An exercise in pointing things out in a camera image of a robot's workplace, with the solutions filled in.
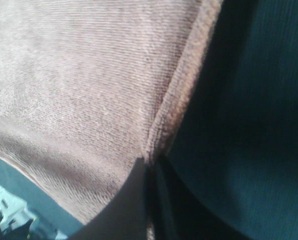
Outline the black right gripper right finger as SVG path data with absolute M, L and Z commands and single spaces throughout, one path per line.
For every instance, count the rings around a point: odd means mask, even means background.
M 156 240 L 239 239 L 194 197 L 166 157 L 153 168 L 153 229 Z

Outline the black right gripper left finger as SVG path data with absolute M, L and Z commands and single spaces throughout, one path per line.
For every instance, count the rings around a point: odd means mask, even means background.
M 147 238 L 148 168 L 143 158 L 134 166 L 112 201 L 70 240 L 145 240 Z

